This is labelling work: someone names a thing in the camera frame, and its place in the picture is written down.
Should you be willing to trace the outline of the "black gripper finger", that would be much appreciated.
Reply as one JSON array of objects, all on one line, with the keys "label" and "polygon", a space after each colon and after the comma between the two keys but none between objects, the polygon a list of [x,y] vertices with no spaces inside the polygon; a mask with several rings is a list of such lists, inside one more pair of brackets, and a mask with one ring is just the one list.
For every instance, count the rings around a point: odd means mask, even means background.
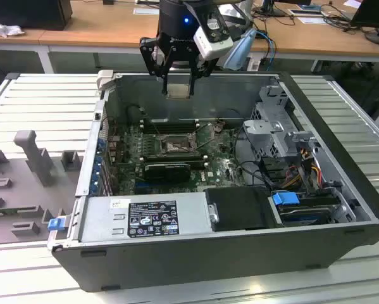
[{"label": "black gripper finger", "polygon": [[219,58],[205,61],[203,65],[198,68],[195,59],[189,60],[190,79],[189,79],[189,94],[194,95],[195,82],[202,77],[209,77],[214,70]]},{"label": "black gripper finger", "polygon": [[153,38],[141,38],[140,52],[144,63],[146,64],[149,75],[157,76],[163,79],[163,88],[161,92],[162,94],[167,95],[168,73],[173,63],[173,47],[171,47],[169,52],[165,55],[163,63],[159,65],[152,55],[155,48],[158,47],[157,42],[158,41]]}]

